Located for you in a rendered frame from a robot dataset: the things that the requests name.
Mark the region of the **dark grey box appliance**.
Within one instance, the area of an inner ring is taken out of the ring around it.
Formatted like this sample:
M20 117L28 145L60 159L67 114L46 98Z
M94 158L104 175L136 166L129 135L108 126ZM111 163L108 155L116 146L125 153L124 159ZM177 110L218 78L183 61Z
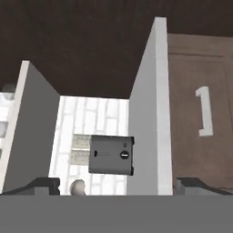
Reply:
M133 137L91 136L88 172L133 176Z

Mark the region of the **small grey round object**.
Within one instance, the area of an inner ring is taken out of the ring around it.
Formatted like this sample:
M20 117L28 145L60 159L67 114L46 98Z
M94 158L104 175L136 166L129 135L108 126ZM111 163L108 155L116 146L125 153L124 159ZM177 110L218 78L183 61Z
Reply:
M86 194L85 188L85 181L83 179L77 179L70 186L70 194L72 196L84 196Z

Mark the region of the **brown cupboard door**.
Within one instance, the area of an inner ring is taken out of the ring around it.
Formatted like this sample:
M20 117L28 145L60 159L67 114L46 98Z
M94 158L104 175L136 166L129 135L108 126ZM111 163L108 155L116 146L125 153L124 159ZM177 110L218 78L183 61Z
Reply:
M197 177L233 193L233 38L168 37L173 177ZM201 137L200 98L209 88L214 135Z

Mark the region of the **tall white cabinet side panel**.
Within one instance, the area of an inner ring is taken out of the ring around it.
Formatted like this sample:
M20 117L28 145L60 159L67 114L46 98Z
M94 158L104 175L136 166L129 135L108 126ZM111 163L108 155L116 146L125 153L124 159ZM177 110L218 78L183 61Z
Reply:
M173 194L167 58L167 20L154 19L128 104L128 134L135 138L128 195Z

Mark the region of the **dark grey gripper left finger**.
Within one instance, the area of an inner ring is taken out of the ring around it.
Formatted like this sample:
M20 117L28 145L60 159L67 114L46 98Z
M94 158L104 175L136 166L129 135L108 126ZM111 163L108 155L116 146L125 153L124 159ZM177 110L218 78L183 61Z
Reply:
M18 187L2 193L2 196L28 195L33 196L39 191L49 196L60 195L60 179L58 177L38 177L23 187Z

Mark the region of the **pale wall socket plate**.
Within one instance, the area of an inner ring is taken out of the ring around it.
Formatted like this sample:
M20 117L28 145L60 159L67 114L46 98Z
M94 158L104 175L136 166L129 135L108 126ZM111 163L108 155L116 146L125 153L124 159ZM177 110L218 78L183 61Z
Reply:
M70 154L71 165L87 166L89 164L90 144L90 135L73 135Z

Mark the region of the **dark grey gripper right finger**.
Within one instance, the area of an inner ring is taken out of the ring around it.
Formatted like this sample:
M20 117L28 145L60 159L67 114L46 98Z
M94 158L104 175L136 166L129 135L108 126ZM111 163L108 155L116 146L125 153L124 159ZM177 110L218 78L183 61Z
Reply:
M211 187L197 177L178 177L175 193L182 196L233 196L233 193Z

